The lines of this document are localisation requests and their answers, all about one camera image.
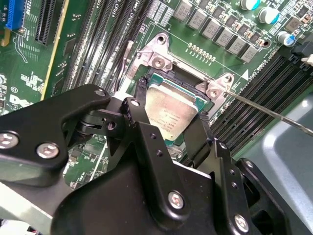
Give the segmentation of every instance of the black plastic bracket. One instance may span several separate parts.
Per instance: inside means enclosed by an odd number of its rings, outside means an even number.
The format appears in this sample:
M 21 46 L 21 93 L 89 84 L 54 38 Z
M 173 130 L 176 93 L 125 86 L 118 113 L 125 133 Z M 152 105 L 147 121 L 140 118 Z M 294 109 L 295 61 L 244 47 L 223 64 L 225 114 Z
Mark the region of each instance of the black plastic bracket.
M 68 160 L 67 135 L 81 114 L 105 108 L 109 101 L 106 91 L 86 85 L 2 116 L 0 133 L 16 135 L 18 144 L 0 149 L 0 180 L 42 187 L 55 183 Z M 42 143 L 57 146 L 58 155 L 38 156 Z

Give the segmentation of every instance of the black mounting arm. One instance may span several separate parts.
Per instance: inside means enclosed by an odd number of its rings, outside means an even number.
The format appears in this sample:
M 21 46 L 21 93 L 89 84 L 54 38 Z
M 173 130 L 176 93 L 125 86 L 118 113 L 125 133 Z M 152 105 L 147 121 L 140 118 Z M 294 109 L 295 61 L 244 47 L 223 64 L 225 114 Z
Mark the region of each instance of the black mounting arm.
M 293 212 L 273 188 L 267 191 L 266 178 L 256 166 L 243 169 L 246 160 L 235 165 L 200 116 L 183 133 L 185 165 L 207 174 L 174 164 L 144 109 L 147 81 L 138 84 L 136 98 L 111 99 L 85 85 L 0 117 L 0 180 L 15 185 L 53 185 L 69 146 L 107 136 L 108 173 L 55 208 L 51 234 L 265 234 L 260 211 L 271 218 L 266 233 L 294 231 Z M 299 224 L 297 232 L 310 234 Z

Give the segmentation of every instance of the black dimm slot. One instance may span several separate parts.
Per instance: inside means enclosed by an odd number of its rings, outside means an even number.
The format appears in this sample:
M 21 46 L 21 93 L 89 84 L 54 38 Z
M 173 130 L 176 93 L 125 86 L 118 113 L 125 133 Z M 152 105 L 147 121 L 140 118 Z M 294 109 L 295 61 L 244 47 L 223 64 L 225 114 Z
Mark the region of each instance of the black dimm slot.
M 142 24 L 145 22 L 147 15 L 150 11 L 150 7 L 152 6 L 152 3 L 154 2 L 154 0 L 149 0 L 146 1 L 146 4 L 142 6 L 143 12 L 139 14 L 138 17 L 138 22 L 136 22 L 136 28 L 134 29 L 134 31 L 131 33 L 131 41 L 135 41 L 135 39 L 137 38 L 139 31 L 142 27 Z M 113 86 L 114 86 L 114 77 L 119 76 L 121 70 L 122 70 L 122 63 L 121 63 L 121 59 L 119 59 L 116 62 L 118 65 L 115 69 L 115 66 L 112 66 L 112 69 L 110 70 L 110 73 L 108 75 L 108 79 L 109 79 L 109 84 L 108 86 L 106 86 L 107 91 L 111 91 Z
M 104 0 L 99 0 L 101 4 L 101 7 L 103 6 L 103 2 Z M 89 25 L 90 23 L 93 23 L 92 21 L 92 15 L 94 14 L 94 12 L 96 12 L 96 16 L 98 14 L 100 14 L 101 9 L 99 9 L 99 1 L 98 0 L 92 0 L 88 6 L 88 10 L 85 14 L 85 18 L 84 18 L 84 23 L 82 26 L 82 36 L 79 38 L 79 42 L 77 43 L 75 52 L 72 54 L 72 58 L 71 58 L 71 63 L 69 66 L 69 70 L 68 70 L 68 75 L 67 75 L 67 80 L 64 83 L 62 92 L 71 90 L 75 87 L 75 85 L 78 83 L 78 79 L 79 76 L 78 74 L 80 73 L 80 70 L 82 69 L 82 64 L 84 62 L 87 50 L 85 50 L 84 46 L 84 42 L 85 39 L 88 35 L 87 41 L 86 41 L 86 46 L 89 47 L 91 40 L 92 40 L 92 36 L 93 36 L 93 30 L 94 30 L 94 24 L 92 25 L 91 29 L 89 30 Z
M 114 53 L 115 48 L 116 47 L 123 47 L 125 45 L 122 45 L 122 43 L 126 43 L 125 36 L 123 36 L 123 32 L 125 31 L 125 27 L 127 20 L 130 17 L 130 13 L 133 9 L 133 6 L 136 4 L 136 1 L 129 1 L 127 2 L 127 4 L 125 5 L 125 9 L 123 9 L 123 17 L 120 20 L 120 24 L 118 25 L 117 29 L 114 30 L 114 34 L 112 36 L 112 43 L 109 45 L 107 51 L 105 52 L 102 60 L 101 60 L 101 64 L 100 67 L 97 71 L 97 75 L 95 76 L 93 83 L 102 87 L 104 85 L 104 83 L 101 81 L 102 75 L 105 71 L 106 66 L 108 65 L 108 62 L 110 60 L 111 55 Z
M 131 33 L 132 37 L 131 37 L 131 41 L 135 41 L 135 39 L 138 36 L 138 33 L 142 27 L 142 24 L 145 22 L 148 13 L 150 12 L 150 7 L 152 6 L 152 3 L 154 2 L 154 0 L 148 0 L 146 2 L 146 4 L 142 7 L 142 9 L 144 10 L 142 12 L 142 14 L 139 15 L 139 21 L 138 23 L 136 23 L 137 27 L 134 29 L 134 31 Z
M 312 84 L 310 72 L 304 72 L 298 66 L 275 55 L 241 95 L 275 112 L 282 112 Z M 230 111 L 227 109 L 211 128 L 214 134 L 218 132 L 218 138 L 226 143 L 232 155 L 274 119 L 237 100 L 231 104 Z
M 285 79 L 290 77 L 290 75 L 291 75 L 291 73 L 286 74 Z M 265 106 L 268 109 L 276 110 L 275 106 L 279 105 L 279 103 L 277 103 L 277 101 L 281 100 L 282 97 L 285 96 L 285 94 L 288 93 L 296 85 L 296 83 L 298 83 L 298 81 L 301 80 L 304 76 L 305 75 L 303 72 L 296 72 L 295 75 L 293 76 L 292 80 L 288 79 L 287 84 L 281 82 L 279 84 L 280 86 L 276 87 L 275 90 L 277 92 L 275 93 L 275 95 L 273 97 L 267 96 L 266 97 L 267 100 L 260 102 L 260 104 Z M 243 118 L 243 119 L 245 119 L 245 122 L 247 120 L 248 120 L 248 122 L 246 122 L 242 126 L 238 125 L 237 129 L 239 129 L 239 131 L 236 132 L 232 138 L 227 137 L 227 143 L 229 144 L 229 148 L 231 148 L 231 149 L 233 148 L 232 146 L 235 145 L 235 143 L 240 139 L 240 136 L 245 135 L 252 128 L 251 127 L 252 124 L 255 125 L 255 124 L 259 123 L 259 120 L 262 117 L 267 116 L 263 112 L 260 112 L 257 109 L 254 109 L 252 107 L 249 107 L 249 109 L 250 109 L 250 112 L 247 112 L 245 117 L 251 117 L 251 118 Z
M 99 32 L 99 35 L 98 35 L 99 38 L 96 38 L 96 40 L 98 40 L 98 42 L 99 42 L 100 39 L 102 39 L 102 40 L 104 39 L 104 43 L 103 43 L 102 48 L 101 48 L 101 50 L 99 52 L 99 56 L 98 56 L 97 62 L 95 64 L 94 68 L 90 68 L 90 66 L 91 66 L 91 64 L 92 64 L 92 62 L 93 62 L 93 60 L 95 58 L 94 58 L 94 55 L 87 57 L 88 61 L 86 61 L 86 66 L 84 67 L 82 75 L 81 75 L 82 80 L 81 80 L 81 83 L 79 84 L 80 86 L 85 84 L 87 76 L 88 76 L 88 73 L 89 73 L 90 70 L 93 70 L 93 71 L 92 71 L 91 77 L 88 78 L 88 82 L 87 83 L 92 83 L 93 78 L 96 76 L 96 72 L 97 72 L 97 70 L 99 68 L 99 65 L 100 65 L 100 62 L 101 62 L 101 57 L 104 55 L 104 53 L 107 50 L 108 45 L 109 45 L 109 43 L 111 41 L 112 32 L 113 32 L 114 28 L 116 27 L 116 24 L 118 23 L 120 14 L 122 13 L 123 6 L 125 4 L 125 2 L 119 2 L 118 8 L 116 9 L 116 12 L 115 12 L 114 20 L 113 20 L 109 30 L 105 31 L 106 23 L 108 22 L 109 16 L 110 16 L 110 14 L 113 11 L 113 6 L 114 6 L 112 4 L 111 7 L 110 7 L 109 4 L 111 4 L 113 2 L 114 1 L 111 0 L 110 3 L 108 3 L 108 7 L 107 7 L 106 11 L 104 12 L 104 15 L 103 15 L 103 18 L 102 18 L 103 20 L 101 22 L 103 24 L 100 25 L 100 27 L 101 26 L 103 27 L 103 30 L 102 31 L 98 31 Z M 95 46 L 94 53 L 96 53 L 99 50 L 98 49 L 98 44 L 94 44 L 94 46 Z
M 285 58 L 278 55 L 271 60 L 272 63 L 268 63 L 263 69 L 260 75 L 254 78 L 240 93 L 241 96 L 251 99 L 255 94 L 255 89 L 262 87 L 265 82 L 273 76 L 273 74 L 284 64 Z M 220 127 L 222 125 L 227 125 L 231 121 L 231 117 L 239 112 L 244 106 L 241 102 L 233 101 L 232 104 L 227 108 L 227 110 L 215 121 L 212 125 L 212 131 L 214 134 L 220 133 Z
M 298 88 L 296 90 L 292 90 L 288 93 L 285 94 L 284 102 L 277 104 L 278 107 L 276 107 L 275 111 L 280 113 L 282 112 L 285 108 L 288 107 L 290 103 L 294 99 L 296 99 L 301 93 L 307 89 L 312 82 L 307 80 L 306 82 L 303 83 L 303 81 L 300 81 L 299 83 L 296 84 L 299 85 L 297 86 Z M 233 154 L 237 153 L 240 150 L 240 146 L 243 147 L 247 142 L 249 142 L 251 139 L 253 139 L 256 135 L 260 134 L 263 132 L 264 128 L 274 120 L 273 117 L 268 116 L 264 113 L 260 113 L 260 118 L 257 123 L 254 124 L 251 128 L 254 130 L 252 133 L 246 133 L 245 135 L 242 135 L 236 142 L 230 142 L 229 144 L 231 145 L 231 151 Z
M 292 95 L 288 96 L 288 99 L 286 99 L 280 107 L 276 110 L 277 112 L 284 111 L 290 103 L 292 103 L 293 100 L 295 100 L 299 95 L 301 95 L 307 88 L 309 88 L 312 85 L 312 81 L 307 80 L 305 83 L 302 83 L 301 86 L 297 89 L 296 92 L 294 92 Z M 249 142 L 252 138 L 257 136 L 259 133 L 263 131 L 263 129 L 274 120 L 273 117 L 267 116 L 265 120 L 262 122 L 262 124 L 259 125 L 259 127 L 252 133 L 251 135 L 245 137 L 238 145 L 234 147 L 232 150 L 233 153 L 237 153 L 241 148 L 245 146 L 247 142 Z
M 138 9 L 136 10 L 135 15 L 134 15 L 135 21 L 133 21 L 133 24 L 129 26 L 129 30 L 127 31 L 127 34 L 124 38 L 124 42 L 122 43 L 120 50 L 117 52 L 117 55 L 116 55 L 115 60 L 113 62 L 113 65 L 112 65 L 112 67 L 109 71 L 109 74 L 107 76 L 106 86 L 105 86 L 105 89 L 107 91 L 112 90 L 114 83 L 115 83 L 114 78 L 117 78 L 117 76 L 121 72 L 122 58 L 123 58 L 125 49 L 127 47 L 127 42 L 129 40 L 134 41 L 136 39 L 143 22 L 146 20 L 147 14 L 150 11 L 150 7 L 151 7 L 152 3 L 153 3 L 153 0 L 149 0 L 149 1 L 142 0 L 142 1 L 140 1 Z
M 269 81 L 269 84 L 262 90 L 258 90 L 255 93 L 255 96 L 257 97 L 254 102 L 258 103 L 258 104 L 262 104 L 264 102 L 264 99 L 266 99 L 271 93 L 273 93 L 273 91 L 277 88 L 276 85 L 279 85 L 282 81 L 284 81 L 286 79 L 286 77 L 288 77 L 290 75 L 290 73 L 288 71 L 292 71 L 293 68 L 292 66 L 287 66 L 287 67 L 281 67 L 281 69 L 283 69 L 282 71 L 282 75 L 279 76 L 277 78 L 277 80 L 273 80 L 273 81 Z M 246 117 L 247 115 L 249 115 L 250 112 L 252 112 L 254 110 L 254 108 L 252 108 L 251 106 L 247 106 L 246 108 L 244 108 L 243 112 L 238 112 L 237 114 L 235 114 L 232 118 L 233 122 L 236 124 L 236 126 L 241 125 L 242 122 L 245 122 L 244 117 Z M 231 129 L 233 129 L 233 126 L 229 126 L 227 129 L 221 130 L 221 134 L 220 134 L 220 138 L 224 138 L 224 135 L 227 135 L 227 133 L 229 133 L 231 131 Z
M 76 88 L 76 87 L 79 87 L 79 86 L 82 86 L 84 85 L 85 83 L 85 77 L 82 76 L 81 74 L 84 73 L 84 68 L 86 66 L 86 60 L 89 59 L 89 53 L 90 53 L 90 50 L 92 50 L 92 46 L 93 46 L 93 41 L 94 41 L 94 38 L 95 38 L 95 35 L 96 35 L 96 29 L 98 29 L 98 26 L 101 24 L 101 21 L 100 19 L 102 20 L 102 13 L 103 12 L 106 12 L 107 9 L 110 9 L 110 4 L 113 2 L 113 0 L 109 0 L 109 1 L 105 1 L 105 0 L 101 0 L 101 1 L 98 1 L 97 4 L 98 5 L 101 5 L 101 10 L 98 10 L 96 11 L 96 15 L 95 15 L 95 21 L 94 23 L 92 24 L 91 26 L 91 38 L 90 38 L 90 41 L 88 43 L 88 49 L 86 50 L 86 53 L 84 55 L 84 57 L 82 58 L 81 60 L 81 66 L 79 68 L 79 72 L 76 74 L 76 78 L 75 81 L 76 83 L 73 85 L 73 88 Z

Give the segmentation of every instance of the green circuit board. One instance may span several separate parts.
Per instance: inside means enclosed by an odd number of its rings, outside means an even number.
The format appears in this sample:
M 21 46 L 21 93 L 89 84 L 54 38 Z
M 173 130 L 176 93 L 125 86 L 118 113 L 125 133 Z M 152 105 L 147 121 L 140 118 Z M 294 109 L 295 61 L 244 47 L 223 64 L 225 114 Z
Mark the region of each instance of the green circuit board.
M 129 40 L 134 44 L 126 62 L 124 77 L 136 59 L 136 54 L 158 33 L 169 36 L 169 53 L 212 78 L 228 72 L 234 75 L 231 90 L 239 94 L 251 82 L 282 46 L 277 34 L 287 31 L 296 39 L 312 29 L 313 2 L 310 0 L 262 0 L 255 10 L 243 10 L 239 0 L 75 0 L 58 1 L 54 40 L 44 45 L 37 40 L 43 0 L 25 0 L 22 26 L 6 28 L 11 0 L 0 0 L 0 114 L 26 107 L 45 98 L 75 87 L 95 83 L 112 90 L 115 70 L 120 64 Z M 182 2 L 190 6 L 184 20 L 175 14 Z M 276 23 L 265 24 L 258 19 L 264 7 L 277 9 Z M 307 9 L 303 16 L 299 13 Z M 190 26 L 196 12 L 205 21 L 217 21 L 232 38 L 240 37 L 245 49 L 256 54 L 247 62 L 243 55 L 229 52 L 228 47 L 203 35 L 207 23 L 198 29 Z M 298 26 L 291 30 L 291 23 Z M 134 93 L 137 80 L 148 67 L 139 67 L 131 81 L 124 81 L 122 89 Z M 227 97 L 220 109 L 210 117 L 212 124 L 232 102 Z M 95 136 L 84 146 L 69 152 L 70 161 L 65 180 L 72 188 L 106 172 L 109 153 L 104 137 Z

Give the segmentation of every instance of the mounting hole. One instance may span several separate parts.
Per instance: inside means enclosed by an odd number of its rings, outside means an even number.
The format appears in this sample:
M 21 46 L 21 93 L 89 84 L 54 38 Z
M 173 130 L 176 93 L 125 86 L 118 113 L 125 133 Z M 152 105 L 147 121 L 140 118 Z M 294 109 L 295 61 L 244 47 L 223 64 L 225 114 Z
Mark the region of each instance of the mounting hole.
M 153 139 L 153 140 L 155 140 L 155 139 L 157 138 L 157 136 L 156 136 L 155 134 L 151 133 L 151 134 L 150 134 L 150 138 Z
M 269 39 L 266 39 L 266 41 L 263 43 L 262 47 L 263 48 L 269 48 L 271 44 L 271 41 Z
M 156 155 L 158 155 L 159 157 L 162 157 L 162 156 L 163 156 L 163 153 L 162 153 L 161 150 L 158 150 L 158 151 L 156 152 Z
M 157 38 L 157 43 L 163 45 L 165 43 L 165 38 L 163 36 L 159 36 Z
M 235 182 L 231 182 L 231 185 L 233 186 L 233 188 L 235 188 L 235 189 L 237 189 L 238 188 L 238 186 L 237 186 L 237 184 L 235 183 Z
M 112 131 L 116 128 L 116 123 L 114 121 L 110 121 L 108 124 L 107 124 L 107 129 L 109 131 Z

